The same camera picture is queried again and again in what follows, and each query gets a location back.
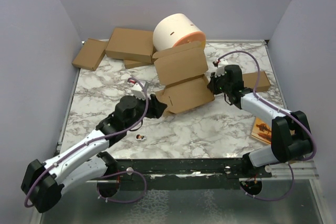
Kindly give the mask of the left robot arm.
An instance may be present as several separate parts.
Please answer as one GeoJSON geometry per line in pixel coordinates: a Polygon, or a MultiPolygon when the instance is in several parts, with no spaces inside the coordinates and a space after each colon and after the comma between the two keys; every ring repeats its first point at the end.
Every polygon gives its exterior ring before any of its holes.
{"type": "Polygon", "coordinates": [[[35,159],[28,164],[21,185],[26,195],[24,206],[43,213],[78,184],[98,177],[112,178],[116,166],[107,161],[109,157],[103,151],[123,139],[144,118],[160,118],[166,108],[153,94],[145,100],[123,96],[114,112],[78,144],[44,162],[35,159]]]}

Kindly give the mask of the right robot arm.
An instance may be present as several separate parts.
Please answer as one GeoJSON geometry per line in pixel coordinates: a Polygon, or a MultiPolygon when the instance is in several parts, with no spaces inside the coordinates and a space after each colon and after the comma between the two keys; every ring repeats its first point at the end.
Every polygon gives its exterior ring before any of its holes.
{"type": "Polygon", "coordinates": [[[244,85],[238,65],[214,62],[216,71],[211,73],[207,85],[214,95],[223,94],[229,105],[247,111],[261,119],[271,129],[271,144],[246,153],[241,159],[240,170],[246,177],[254,177],[260,167],[285,163],[313,153],[315,150],[306,115],[275,106],[244,85]]]}

